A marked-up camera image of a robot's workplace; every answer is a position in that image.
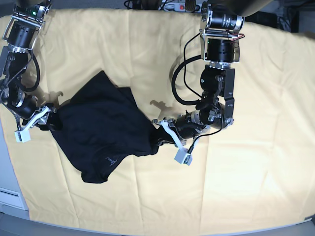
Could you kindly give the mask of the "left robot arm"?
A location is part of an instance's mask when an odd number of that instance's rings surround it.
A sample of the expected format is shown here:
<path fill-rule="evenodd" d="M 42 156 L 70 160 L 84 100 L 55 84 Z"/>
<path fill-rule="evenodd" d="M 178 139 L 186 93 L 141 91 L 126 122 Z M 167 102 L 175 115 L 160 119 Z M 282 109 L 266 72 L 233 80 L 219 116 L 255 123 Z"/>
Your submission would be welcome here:
<path fill-rule="evenodd" d="M 197 34 L 201 54 L 184 58 L 171 79 L 175 99 L 182 105 L 195 106 L 195 110 L 176 119 L 152 121 L 159 125 L 157 144 L 174 144 L 178 148 L 175 156 L 178 163 L 191 164 L 192 152 L 198 139 L 209 136 L 210 128 L 220 132 L 233 124 L 235 69 L 231 65 L 240 60 L 239 41 L 244 38 L 240 31 L 245 18 L 268 3 L 267 0 L 207 0 L 202 3 L 200 30 Z M 176 91 L 177 76 L 189 63 L 200 59 L 206 62 L 200 77 L 203 90 L 201 98 L 185 101 Z"/>

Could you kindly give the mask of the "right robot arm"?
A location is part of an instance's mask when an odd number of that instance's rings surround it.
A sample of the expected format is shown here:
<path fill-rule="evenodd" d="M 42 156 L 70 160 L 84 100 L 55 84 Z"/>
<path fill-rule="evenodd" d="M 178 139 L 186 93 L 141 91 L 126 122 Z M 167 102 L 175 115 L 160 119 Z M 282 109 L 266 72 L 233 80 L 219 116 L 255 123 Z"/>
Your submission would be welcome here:
<path fill-rule="evenodd" d="M 39 63 L 33 52 L 39 33 L 45 25 L 44 17 L 51 8 L 49 0 L 18 0 L 13 14 L 3 34 L 7 42 L 0 55 L 0 102 L 15 117 L 18 143 L 31 139 L 30 129 L 38 127 L 42 131 L 60 130 L 62 123 L 53 103 L 39 106 L 32 94 L 40 83 Z M 22 84 L 22 75 L 33 62 L 36 81 L 30 88 Z"/>

